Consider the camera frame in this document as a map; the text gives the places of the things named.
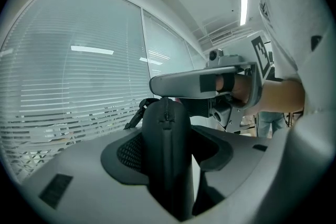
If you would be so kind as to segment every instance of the black strap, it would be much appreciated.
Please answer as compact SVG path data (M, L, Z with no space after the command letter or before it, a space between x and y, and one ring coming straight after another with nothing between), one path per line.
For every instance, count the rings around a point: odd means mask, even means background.
M222 74L224 80L224 87L218 92L232 92L235 85L235 74L234 73L224 73Z
M139 109L136 112L136 114L133 116L133 118L131 119L131 121L129 123L127 123L125 125L124 130L130 129L130 128L134 128L137 126L137 124L141 121L143 114L145 113L145 106L148 107L150 104L154 103L158 101L157 98L147 98L147 99L143 99L140 104L139 104Z

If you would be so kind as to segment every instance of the white shirt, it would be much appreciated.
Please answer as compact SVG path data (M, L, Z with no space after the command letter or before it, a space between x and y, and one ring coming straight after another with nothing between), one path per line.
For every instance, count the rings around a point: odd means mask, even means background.
M325 0L260 0L260 13L269 32L275 76L300 79L297 71L312 52L312 37L334 23Z

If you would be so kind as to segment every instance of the air vent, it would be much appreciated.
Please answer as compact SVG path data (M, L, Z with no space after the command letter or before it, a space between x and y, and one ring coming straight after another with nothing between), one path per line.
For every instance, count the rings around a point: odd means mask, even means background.
M210 41L211 41L212 45L215 45L216 43L222 41L223 39L231 37L231 36L232 36L232 31L230 30L228 32L220 34L217 37L214 37L214 38L210 39Z

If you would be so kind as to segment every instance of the human arm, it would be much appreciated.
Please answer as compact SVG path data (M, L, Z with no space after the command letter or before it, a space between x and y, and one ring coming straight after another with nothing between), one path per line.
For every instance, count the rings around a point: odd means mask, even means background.
M220 91L224 86L222 76L216 78L216 90ZM240 74L235 75L235 84L232 96L238 100L247 102L251 89L251 77ZM294 80L282 82L266 80L262 89L259 102L247 109L245 115L254 115L259 111L268 112L294 112L303 109L305 104L305 91L302 84Z

